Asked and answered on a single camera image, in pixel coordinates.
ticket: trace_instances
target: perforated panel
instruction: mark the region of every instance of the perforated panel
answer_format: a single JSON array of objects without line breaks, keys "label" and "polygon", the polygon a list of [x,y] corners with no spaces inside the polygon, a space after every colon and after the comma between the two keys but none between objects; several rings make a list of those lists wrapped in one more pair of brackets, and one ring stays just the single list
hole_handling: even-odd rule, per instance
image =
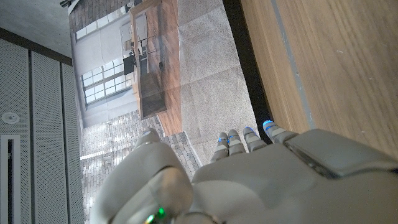
[{"label": "perforated panel", "polygon": [[32,52],[35,220],[67,223],[59,62]]},{"label": "perforated panel", "polygon": [[12,111],[16,124],[0,121],[0,134],[21,135],[21,222],[30,220],[30,140],[28,51],[0,39],[0,115]]},{"label": "perforated panel", "polygon": [[84,223],[83,193],[78,138],[78,123],[75,101],[75,74],[71,66],[62,64],[63,102],[65,106],[65,128],[67,136],[67,161],[69,180],[69,202],[71,223]]}]

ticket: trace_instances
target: green led light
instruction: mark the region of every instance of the green led light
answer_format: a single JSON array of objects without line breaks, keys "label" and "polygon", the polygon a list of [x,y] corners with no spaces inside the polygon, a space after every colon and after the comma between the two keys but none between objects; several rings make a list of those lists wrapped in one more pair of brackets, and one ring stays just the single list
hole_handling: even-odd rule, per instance
[{"label": "green led light", "polygon": [[155,216],[154,215],[150,215],[147,220],[145,221],[145,224],[150,224],[153,220],[154,220]]},{"label": "green led light", "polygon": [[164,208],[160,208],[159,211],[157,212],[156,216],[159,218],[164,218],[166,216],[166,212],[164,211]]}]

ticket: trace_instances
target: gray carpet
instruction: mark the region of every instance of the gray carpet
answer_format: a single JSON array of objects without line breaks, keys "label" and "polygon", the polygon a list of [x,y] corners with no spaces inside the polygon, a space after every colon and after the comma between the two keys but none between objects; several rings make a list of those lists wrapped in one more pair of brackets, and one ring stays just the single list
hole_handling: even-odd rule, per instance
[{"label": "gray carpet", "polygon": [[223,3],[179,0],[178,24],[182,129],[205,165],[219,132],[256,120]]}]

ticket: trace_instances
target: smoke detector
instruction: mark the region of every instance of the smoke detector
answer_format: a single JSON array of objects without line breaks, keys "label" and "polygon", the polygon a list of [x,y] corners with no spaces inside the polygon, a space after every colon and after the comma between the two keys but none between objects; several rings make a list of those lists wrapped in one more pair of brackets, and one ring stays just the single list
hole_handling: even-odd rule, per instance
[{"label": "smoke detector", "polygon": [[1,119],[7,124],[16,124],[19,122],[18,114],[14,112],[6,112],[2,114]]}]

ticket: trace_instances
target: ceiling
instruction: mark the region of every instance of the ceiling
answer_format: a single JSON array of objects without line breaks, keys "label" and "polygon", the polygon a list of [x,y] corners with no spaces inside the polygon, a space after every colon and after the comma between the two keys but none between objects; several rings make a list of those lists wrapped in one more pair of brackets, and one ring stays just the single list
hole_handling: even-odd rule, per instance
[{"label": "ceiling", "polygon": [[0,27],[72,57],[68,9],[61,0],[1,0]]}]

